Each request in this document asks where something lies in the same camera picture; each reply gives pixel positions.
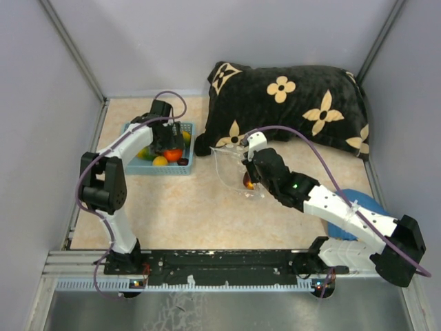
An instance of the blue cloth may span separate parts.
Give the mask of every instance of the blue cloth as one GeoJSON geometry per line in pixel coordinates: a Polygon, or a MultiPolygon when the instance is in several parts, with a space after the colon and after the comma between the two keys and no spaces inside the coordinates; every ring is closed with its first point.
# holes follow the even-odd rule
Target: blue cloth
{"type": "MultiPolygon", "coordinates": [[[[355,200],[357,200],[357,204],[361,205],[363,208],[372,210],[377,214],[389,216],[388,212],[384,210],[383,207],[377,201],[371,198],[369,195],[362,193],[360,191],[351,190],[349,188],[342,191],[344,192],[346,197],[350,200],[350,202],[354,202],[355,200]]],[[[343,240],[357,240],[357,237],[353,236],[352,234],[342,230],[338,226],[331,223],[328,223],[328,237],[338,238],[343,240]]]]}

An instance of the cable tie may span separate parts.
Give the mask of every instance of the cable tie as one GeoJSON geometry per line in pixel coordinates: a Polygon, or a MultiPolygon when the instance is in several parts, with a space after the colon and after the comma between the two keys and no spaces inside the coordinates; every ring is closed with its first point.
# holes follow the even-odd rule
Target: cable tie
{"type": "Polygon", "coordinates": [[[360,209],[360,205],[358,204],[358,200],[355,200],[351,207],[349,208],[348,212],[346,213],[345,220],[343,222],[342,230],[346,231],[347,224],[349,223],[350,219],[357,213],[357,211],[360,209]]]}
{"type": "Polygon", "coordinates": [[[127,131],[130,132],[130,134],[134,134],[136,131],[133,131],[133,129],[136,129],[137,127],[139,127],[139,125],[137,126],[132,126],[130,129],[128,129],[127,131]]]}

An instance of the pillow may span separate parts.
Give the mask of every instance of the pillow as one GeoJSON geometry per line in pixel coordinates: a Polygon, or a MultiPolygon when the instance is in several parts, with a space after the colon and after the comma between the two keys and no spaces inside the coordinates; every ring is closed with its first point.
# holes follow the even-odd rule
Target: pillow
{"type": "MultiPolygon", "coordinates": [[[[194,151],[238,145],[254,128],[282,125],[313,142],[344,150],[362,159],[369,153],[366,108],[352,73],[329,66],[256,68],[218,62],[210,75],[209,113],[194,151]]],[[[265,132],[288,141],[293,134],[265,132]]]]}

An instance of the green fruit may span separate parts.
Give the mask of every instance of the green fruit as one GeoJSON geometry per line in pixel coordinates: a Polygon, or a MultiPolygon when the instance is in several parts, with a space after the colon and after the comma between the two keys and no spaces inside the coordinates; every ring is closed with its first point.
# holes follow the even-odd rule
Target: green fruit
{"type": "Polygon", "coordinates": [[[153,166],[168,166],[168,161],[165,157],[157,157],[155,160],[153,160],[153,166]]]}
{"type": "Polygon", "coordinates": [[[153,161],[157,155],[155,155],[149,146],[144,147],[139,153],[136,155],[139,159],[153,161]]]}
{"type": "Polygon", "coordinates": [[[182,135],[183,135],[183,137],[184,137],[184,144],[185,144],[185,146],[186,146],[186,147],[189,147],[189,146],[190,146],[190,143],[191,143],[191,141],[192,141],[192,136],[191,136],[191,134],[188,133],[187,131],[183,131],[183,132],[182,132],[182,135]]]}

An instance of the white wall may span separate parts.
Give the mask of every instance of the white wall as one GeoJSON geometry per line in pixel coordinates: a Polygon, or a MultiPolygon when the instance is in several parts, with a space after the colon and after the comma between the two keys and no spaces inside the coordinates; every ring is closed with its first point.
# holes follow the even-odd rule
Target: white wall
{"type": "Polygon", "coordinates": [[[0,104],[0,329],[22,330],[100,108],[38,1],[2,2],[0,104]]]}
{"type": "Polygon", "coordinates": [[[415,217],[441,329],[441,2],[409,1],[368,73],[371,159],[394,215],[415,217]]]}
{"type": "Polygon", "coordinates": [[[104,94],[200,94],[220,60],[357,72],[393,0],[52,0],[104,94]]]}

